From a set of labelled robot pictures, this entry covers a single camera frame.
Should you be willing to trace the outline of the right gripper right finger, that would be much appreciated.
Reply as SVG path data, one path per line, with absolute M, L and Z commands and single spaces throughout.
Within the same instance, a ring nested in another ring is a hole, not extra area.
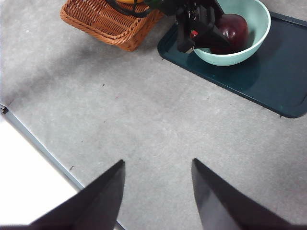
M 205 230 L 305 230 L 244 195 L 200 160 L 191 163 L 194 198 Z

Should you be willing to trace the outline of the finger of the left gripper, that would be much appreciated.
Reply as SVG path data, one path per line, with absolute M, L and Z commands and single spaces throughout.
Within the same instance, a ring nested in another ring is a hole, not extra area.
M 191 38 L 194 42 L 194 49 L 230 46 L 227 37 L 215 25 L 198 27 L 191 30 Z
M 221 18 L 224 15 L 224 10 L 222 9 L 218 0 L 214 0 L 214 11 L 215 11 L 216 18 Z

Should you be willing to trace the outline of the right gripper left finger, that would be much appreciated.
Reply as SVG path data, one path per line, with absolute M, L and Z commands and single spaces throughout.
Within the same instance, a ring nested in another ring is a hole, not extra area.
M 112 230 L 121 206 L 125 162 L 119 160 L 76 195 L 27 225 L 2 230 Z

